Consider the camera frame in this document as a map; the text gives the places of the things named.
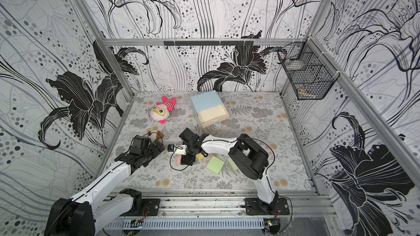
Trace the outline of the blue wooden drawer box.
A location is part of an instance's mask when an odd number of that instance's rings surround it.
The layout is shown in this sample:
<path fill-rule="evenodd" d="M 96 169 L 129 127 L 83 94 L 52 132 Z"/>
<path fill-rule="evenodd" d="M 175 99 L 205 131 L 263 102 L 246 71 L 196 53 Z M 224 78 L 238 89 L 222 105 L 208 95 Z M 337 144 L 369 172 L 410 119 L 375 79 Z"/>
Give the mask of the blue wooden drawer box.
<path fill-rule="evenodd" d="M 216 90 L 202 92 L 192 96 L 190 100 L 200 127 L 206 128 L 230 117 Z"/>

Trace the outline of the pink sticky note pad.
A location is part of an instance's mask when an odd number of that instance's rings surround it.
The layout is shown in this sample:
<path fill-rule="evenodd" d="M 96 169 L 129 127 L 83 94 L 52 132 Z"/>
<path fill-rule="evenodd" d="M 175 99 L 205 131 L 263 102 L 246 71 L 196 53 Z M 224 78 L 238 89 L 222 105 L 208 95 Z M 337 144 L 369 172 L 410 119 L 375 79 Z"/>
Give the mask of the pink sticky note pad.
<path fill-rule="evenodd" d="M 182 155 L 177 156 L 177 165 L 181 165 Z"/>

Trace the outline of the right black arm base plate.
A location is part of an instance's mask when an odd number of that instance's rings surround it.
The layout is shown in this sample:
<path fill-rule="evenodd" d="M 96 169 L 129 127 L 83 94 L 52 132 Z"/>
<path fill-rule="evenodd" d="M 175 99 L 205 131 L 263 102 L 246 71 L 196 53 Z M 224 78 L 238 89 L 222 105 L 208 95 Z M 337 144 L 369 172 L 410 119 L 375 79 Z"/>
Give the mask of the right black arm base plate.
<path fill-rule="evenodd" d="M 265 203 L 258 198 L 245 198 L 246 214 L 249 216 L 271 215 L 284 216 L 290 215 L 289 204 L 284 197 L 274 198 L 272 203 Z"/>

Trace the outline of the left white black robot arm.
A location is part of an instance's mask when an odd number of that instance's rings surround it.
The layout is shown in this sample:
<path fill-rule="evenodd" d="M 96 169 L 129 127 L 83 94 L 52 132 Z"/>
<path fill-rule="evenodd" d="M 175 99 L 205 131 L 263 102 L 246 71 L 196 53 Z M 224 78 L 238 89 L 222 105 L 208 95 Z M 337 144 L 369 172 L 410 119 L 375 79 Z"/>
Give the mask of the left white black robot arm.
<path fill-rule="evenodd" d="M 160 200 L 143 200 L 135 189 L 123 189 L 110 201 L 105 199 L 126 178 L 145 168 L 165 150 L 159 140 L 137 135 L 129 149 L 82 191 L 60 198 L 51 207 L 46 236 L 94 236 L 120 216 L 157 216 Z"/>

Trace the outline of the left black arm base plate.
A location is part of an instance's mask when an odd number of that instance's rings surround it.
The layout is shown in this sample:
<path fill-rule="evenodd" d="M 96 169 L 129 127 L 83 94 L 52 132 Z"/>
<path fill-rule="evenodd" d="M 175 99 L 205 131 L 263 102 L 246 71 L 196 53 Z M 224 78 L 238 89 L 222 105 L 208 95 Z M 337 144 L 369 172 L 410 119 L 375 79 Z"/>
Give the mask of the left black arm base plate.
<path fill-rule="evenodd" d="M 138 198 L 133 201 L 132 208 L 125 216 L 157 216 L 160 208 L 160 199 L 158 198 Z"/>

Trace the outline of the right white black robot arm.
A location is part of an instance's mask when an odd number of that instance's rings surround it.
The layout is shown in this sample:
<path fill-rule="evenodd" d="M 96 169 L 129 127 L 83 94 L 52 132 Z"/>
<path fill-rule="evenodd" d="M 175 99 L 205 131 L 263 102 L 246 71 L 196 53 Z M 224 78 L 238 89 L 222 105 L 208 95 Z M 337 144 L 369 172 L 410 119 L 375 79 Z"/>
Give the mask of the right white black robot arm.
<path fill-rule="evenodd" d="M 183 156 L 185 165 L 191 166 L 198 154 L 205 157 L 209 154 L 229 156 L 242 174 L 254 182 L 257 206 L 252 209 L 265 214 L 276 210 L 278 193 L 272 189 L 268 177 L 269 154 L 250 136 L 241 134 L 237 138 L 219 138 L 209 134 L 198 135 L 186 128 L 179 138 L 186 146 Z"/>

